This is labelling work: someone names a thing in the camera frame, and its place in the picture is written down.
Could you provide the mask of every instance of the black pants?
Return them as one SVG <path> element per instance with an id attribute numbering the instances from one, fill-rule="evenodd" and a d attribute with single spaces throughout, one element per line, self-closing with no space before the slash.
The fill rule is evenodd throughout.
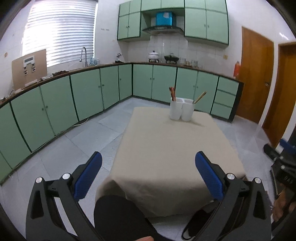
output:
<path id="1" fill-rule="evenodd" d="M 133 202 L 119 196 L 103 196 L 96 202 L 94 224 L 106 241 L 134 241 L 147 236 L 171 241 L 157 233 Z"/>

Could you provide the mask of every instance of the floor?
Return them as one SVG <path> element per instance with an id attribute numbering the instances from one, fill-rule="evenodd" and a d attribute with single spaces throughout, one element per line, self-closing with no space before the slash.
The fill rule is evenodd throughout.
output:
<path id="1" fill-rule="evenodd" d="M 25 217 L 32 186 L 37 177 L 45 180 L 58 179 L 65 172 L 72 173 L 79 164 L 85 163 L 94 151 L 101 152 L 103 166 L 94 180 L 87 196 L 79 201 L 89 220 L 94 223 L 94 198 L 98 185 L 108 176 L 116 150 L 134 107 L 168 105 L 130 98 L 110 110 L 90 118 L 85 124 L 72 127 L 45 146 L 22 165 L 0 187 L 0 202 L 16 228 L 25 235 Z M 268 143 L 265 132 L 257 124 L 236 116 L 232 123 L 214 119 L 242 161 L 247 177 L 260 177 L 273 203 L 273 185 L 269 174 L 271 160 L 263 153 Z M 57 206 L 67 230 L 74 233 L 62 205 Z M 181 232 L 191 215 L 175 215 L 151 218 L 157 231 L 173 240 L 181 240 Z"/>

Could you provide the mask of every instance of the beige tablecloth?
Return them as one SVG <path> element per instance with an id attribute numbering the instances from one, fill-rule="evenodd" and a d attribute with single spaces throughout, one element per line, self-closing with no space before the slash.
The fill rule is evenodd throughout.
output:
<path id="1" fill-rule="evenodd" d="M 237 154 L 209 114 L 195 111 L 192 120 L 184 122 L 171 120 L 169 109 L 137 107 L 96 200 L 109 194 L 126 197 L 146 217 L 194 213 L 212 199 L 195 167 L 198 151 L 225 173 L 245 176 Z"/>

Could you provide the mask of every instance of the countertop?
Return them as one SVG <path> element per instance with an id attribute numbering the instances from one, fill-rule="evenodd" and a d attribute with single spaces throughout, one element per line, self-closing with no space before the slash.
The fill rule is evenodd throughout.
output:
<path id="1" fill-rule="evenodd" d="M 40 81 L 30 85 L 30 86 L 27 86 L 26 88 L 22 89 L 20 92 L 13 93 L 10 96 L 8 96 L 6 99 L 0 101 L 0 108 L 2 106 L 6 105 L 7 103 L 9 103 L 10 101 L 12 101 L 13 99 L 15 99 L 16 97 L 28 92 L 29 90 L 32 90 L 32 89 L 34 89 L 34 88 L 36 88 L 38 86 L 44 85 L 44 84 L 46 84 L 48 82 L 51 82 L 53 80 L 56 80 L 56 79 L 59 79 L 59 78 L 65 77 L 65 76 L 69 76 L 69 75 L 72 75 L 72 74 L 85 72 L 85 71 L 88 71 L 88 70 L 94 70 L 94 69 L 100 69 L 100 68 L 103 68 L 103 67 L 110 67 L 110 66 L 117 66 L 117 65 L 124 65 L 124 64 L 152 64 L 152 65 L 180 67 L 180 68 L 184 68 L 184 69 L 192 69 L 192 70 L 206 72 L 206 73 L 209 73 L 209 74 L 219 75 L 219 76 L 225 77 L 227 79 L 231 79 L 231 80 L 234 80 L 236 82 L 239 82 L 238 80 L 236 80 L 236 79 L 234 79 L 232 77 L 229 77 L 229 76 L 225 76 L 223 74 L 218 74 L 218 73 L 207 71 L 207 70 L 204 70 L 204 69 L 191 67 L 191 66 L 186 66 L 186 65 L 179 65 L 179 64 L 149 63 L 149 62 L 124 62 L 124 63 L 101 64 L 101 65 L 95 65 L 95 66 L 89 66 L 89 67 L 86 67 L 86 68 L 71 70 L 71 71 L 64 72 L 64 73 L 61 73 L 59 75 L 56 75 L 54 77 L 48 78 L 46 80 L 40 80 Z"/>

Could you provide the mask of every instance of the range hood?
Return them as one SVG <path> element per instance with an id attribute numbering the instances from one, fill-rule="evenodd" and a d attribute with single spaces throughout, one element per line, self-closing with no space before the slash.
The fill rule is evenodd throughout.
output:
<path id="1" fill-rule="evenodd" d="M 149 33 L 151 35 L 158 35 L 158 34 L 181 34 L 184 35 L 184 31 L 176 26 L 170 25 L 157 25 L 152 26 L 146 29 L 143 29 L 144 32 Z"/>

